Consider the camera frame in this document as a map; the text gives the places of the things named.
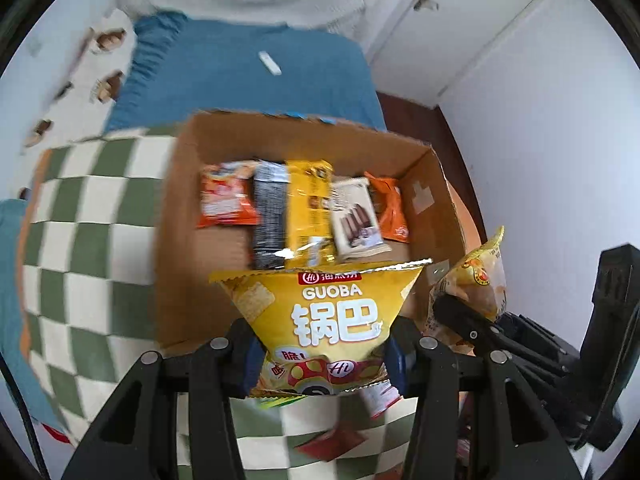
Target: silver bolt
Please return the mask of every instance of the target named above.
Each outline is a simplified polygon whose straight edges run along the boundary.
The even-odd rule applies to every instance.
[[[229,339],[227,339],[226,337],[215,337],[209,344],[214,350],[222,350],[223,348],[229,346]]]
[[[158,352],[145,352],[140,358],[143,365],[150,365],[158,361]]]
[[[507,362],[507,354],[505,354],[502,350],[494,350],[489,354],[491,361],[498,365],[503,365]]]
[[[438,340],[429,336],[423,337],[420,338],[420,346],[427,350],[433,350],[434,348],[436,348],[436,346],[438,346]]]

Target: dark brown floor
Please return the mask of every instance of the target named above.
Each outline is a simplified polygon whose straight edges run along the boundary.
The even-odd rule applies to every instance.
[[[431,143],[442,163],[445,176],[469,209],[478,228],[480,239],[485,242],[486,231],[474,187],[466,170],[465,161],[440,108],[430,110],[410,101],[381,93],[378,93],[378,99],[389,131]]]

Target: green and white checkered cloth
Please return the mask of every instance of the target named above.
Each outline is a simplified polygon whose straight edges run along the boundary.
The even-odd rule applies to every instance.
[[[53,150],[27,238],[23,286],[30,361],[77,442],[140,354],[155,349],[153,234],[178,126],[136,128]],[[190,478],[187,399],[178,464]],[[232,400],[249,479],[368,478],[404,460],[414,399],[371,420],[360,397],[310,397],[262,409]],[[332,462],[294,448],[338,420],[367,440]]]

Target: yellow snack package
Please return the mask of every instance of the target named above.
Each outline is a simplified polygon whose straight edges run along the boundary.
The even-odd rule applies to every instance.
[[[436,321],[433,303],[444,294],[460,298],[491,321],[495,321],[506,310],[507,286],[500,256],[500,242],[503,237],[504,226],[500,226],[493,238],[462,258],[431,289],[425,335],[439,339],[456,352],[468,353],[472,349],[472,346],[453,330]]]
[[[334,168],[324,160],[288,160],[287,269],[335,261],[330,198]]]
[[[430,261],[213,273],[268,351],[252,395],[331,395],[382,380],[381,345]]]

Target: cardboard box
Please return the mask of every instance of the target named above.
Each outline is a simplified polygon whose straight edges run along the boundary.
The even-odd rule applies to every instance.
[[[392,253],[378,258],[433,259],[434,264],[415,283],[414,298],[402,310],[418,322],[426,318],[431,286],[466,253],[456,207],[430,146],[348,122],[199,113],[177,139],[156,229],[158,343],[167,354],[192,351],[212,337],[225,335],[239,317],[222,288],[209,284],[208,276],[214,270],[249,268],[252,231],[236,226],[196,229],[200,168],[254,157],[324,159],[338,175],[362,175],[366,170],[398,178],[410,243],[395,243]]]

